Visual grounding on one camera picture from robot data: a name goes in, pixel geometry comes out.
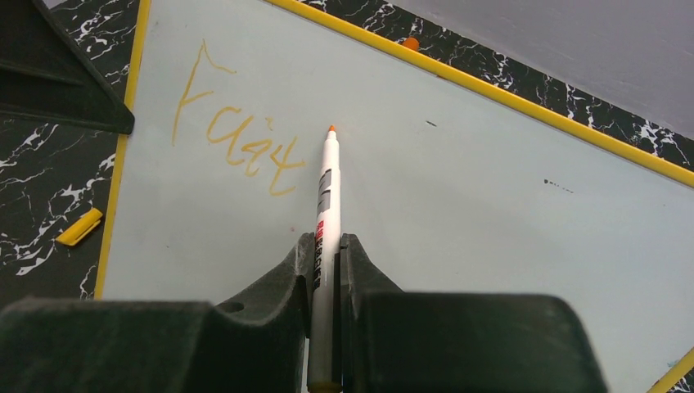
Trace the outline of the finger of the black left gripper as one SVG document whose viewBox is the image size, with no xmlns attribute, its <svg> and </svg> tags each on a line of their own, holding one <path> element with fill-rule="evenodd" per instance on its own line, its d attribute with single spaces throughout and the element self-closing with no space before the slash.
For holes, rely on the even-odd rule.
<svg viewBox="0 0 694 393">
<path fill-rule="evenodd" d="M 1 114 L 129 135 L 134 116 L 42 1 L 1 3 Z"/>
</svg>

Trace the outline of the yellow marker cap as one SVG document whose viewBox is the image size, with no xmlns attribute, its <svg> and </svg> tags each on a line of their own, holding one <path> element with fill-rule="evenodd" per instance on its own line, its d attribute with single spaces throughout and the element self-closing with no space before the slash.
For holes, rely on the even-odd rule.
<svg viewBox="0 0 694 393">
<path fill-rule="evenodd" d="M 103 213 L 92 208 L 61 233 L 56 241 L 64 246 L 76 246 L 101 223 L 102 218 Z"/>
</svg>

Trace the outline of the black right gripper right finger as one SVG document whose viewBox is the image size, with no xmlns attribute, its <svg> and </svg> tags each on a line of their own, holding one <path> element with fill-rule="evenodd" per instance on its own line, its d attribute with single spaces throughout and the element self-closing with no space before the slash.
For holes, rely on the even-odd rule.
<svg viewBox="0 0 694 393">
<path fill-rule="evenodd" d="M 578 315 L 540 294 L 402 290 L 340 242 L 347 392 L 604 392 Z"/>
</svg>

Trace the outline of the yellow framed whiteboard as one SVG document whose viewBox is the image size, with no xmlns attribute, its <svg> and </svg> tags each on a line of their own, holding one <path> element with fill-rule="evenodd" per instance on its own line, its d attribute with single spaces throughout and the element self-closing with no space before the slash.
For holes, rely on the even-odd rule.
<svg viewBox="0 0 694 393">
<path fill-rule="evenodd" d="M 142 4 L 97 296 L 222 300 L 314 229 L 401 287 L 559 296 L 613 391 L 693 346 L 693 175 L 297 1 Z"/>
</svg>

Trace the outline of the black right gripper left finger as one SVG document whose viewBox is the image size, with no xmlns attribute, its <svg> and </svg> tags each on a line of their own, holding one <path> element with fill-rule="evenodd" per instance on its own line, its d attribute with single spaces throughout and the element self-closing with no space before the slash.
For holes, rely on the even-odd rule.
<svg viewBox="0 0 694 393">
<path fill-rule="evenodd" d="M 313 235 L 235 296 L 29 298 L 1 313 L 4 392 L 299 392 Z"/>
</svg>

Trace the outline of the white orange marker pen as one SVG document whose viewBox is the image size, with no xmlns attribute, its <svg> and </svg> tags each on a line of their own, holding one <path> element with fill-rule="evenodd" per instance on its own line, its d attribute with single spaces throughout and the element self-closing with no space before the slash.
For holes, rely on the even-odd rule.
<svg viewBox="0 0 694 393">
<path fill-rule="evenodd" d="M 318 180 L 317 224 L 314 238 L 313 294 L 307 366 L 310 392 L 340 392 L 340 366 L 336 358 L 339 292 L 336 259 L 340 253 L 340 144 L 331 126 L 323 143 Z"/>
</svg>

